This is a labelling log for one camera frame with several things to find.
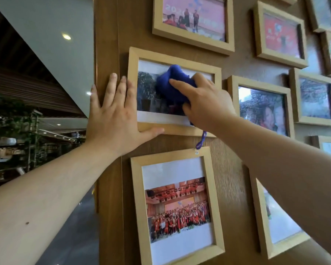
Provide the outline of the person's right forearm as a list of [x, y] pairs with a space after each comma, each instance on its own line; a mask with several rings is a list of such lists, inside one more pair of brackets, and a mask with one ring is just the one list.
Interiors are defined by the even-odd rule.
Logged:
[[236, 115], [213, 127], [282, 209], [331, 254], [331, 155]]

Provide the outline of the person's left hand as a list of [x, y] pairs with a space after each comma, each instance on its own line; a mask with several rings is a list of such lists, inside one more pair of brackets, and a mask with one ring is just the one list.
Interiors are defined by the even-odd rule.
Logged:
[[106, 86], [99, 112], [90, 112], [86, 132], [86, 145], [102, 156], [113, 160], [148, 141], [138, 141], [137, 88], [127, 80], [124, 107], [114, 109], [114, 95], [119, 85], [118, 76], [112, 73]]

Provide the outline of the blue cleaning cloth with strap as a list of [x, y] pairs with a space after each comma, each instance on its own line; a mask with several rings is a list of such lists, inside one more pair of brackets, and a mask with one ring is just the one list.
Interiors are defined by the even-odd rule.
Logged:
[[155, 83], [156, 93], [165, 101], [166, 114], [185, 116], [183, 104], [190, 104], [188, 97], [174, 88], [170, 80], [176, 80], [197, 89], [194, 79], [187, 75], [179, 65], [171, 65], [167, 71], [158, 76]]

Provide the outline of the green indoor plants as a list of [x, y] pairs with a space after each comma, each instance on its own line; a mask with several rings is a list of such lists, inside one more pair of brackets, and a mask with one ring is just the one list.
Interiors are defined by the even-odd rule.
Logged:
[[0, 173], [24, 174], [36, 167], [41, 113], [19, 99], [0, 95]]

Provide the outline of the person's right hand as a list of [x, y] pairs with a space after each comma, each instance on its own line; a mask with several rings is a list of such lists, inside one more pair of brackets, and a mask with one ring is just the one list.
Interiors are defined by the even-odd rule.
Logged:
[[194, 126], [210, 132], [217, 137], [233, 133], [233, 124], [238, 121], [232, 99], [225, 90], [217, 88], [201, 73], [193, 76], [198, 88], [176, 80], [170, 80], [174, 88], [186, 95], [195, 110], [195, 120], [189, 120]]

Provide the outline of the wooden tree photo frame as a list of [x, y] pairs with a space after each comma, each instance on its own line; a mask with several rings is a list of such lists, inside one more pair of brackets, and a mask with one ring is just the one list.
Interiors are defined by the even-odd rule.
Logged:
[[201, 137], [203, 131], [190, 124], [181, 105], [166, 101], [156, 91], [157, 78], [171, 65], [179, 65], [190, 77], [199, 72], [218, 89], [222, 88], [222, 71], [219, 67], [130, 47], [127, 77], [137, 86], [138, 130], [160, 127], [164, 128], [166, 135]]

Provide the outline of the person's left forearm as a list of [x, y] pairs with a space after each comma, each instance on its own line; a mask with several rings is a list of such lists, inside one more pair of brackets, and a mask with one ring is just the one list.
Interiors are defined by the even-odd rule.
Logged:
[[35, 265], [77, 204], [119, 156], [82, 146], [0, 186], [0, 265]]

